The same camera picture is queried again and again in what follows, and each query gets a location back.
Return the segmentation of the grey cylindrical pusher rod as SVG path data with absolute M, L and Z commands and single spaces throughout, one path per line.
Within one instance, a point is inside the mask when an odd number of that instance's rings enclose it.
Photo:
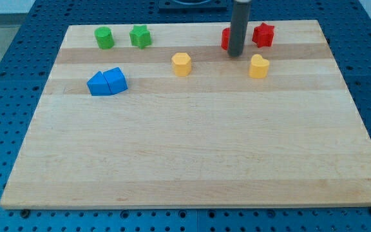
M 233 1 L 229 45 L 227 49 L 229 57 L 239 57 L 243 53 L 251 3 L 252 0 Z

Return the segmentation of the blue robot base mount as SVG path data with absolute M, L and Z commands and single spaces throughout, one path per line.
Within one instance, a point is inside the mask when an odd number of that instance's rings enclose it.
M 226 10 L 227 0 L 158 0 L 160 11 L 168 10 Z

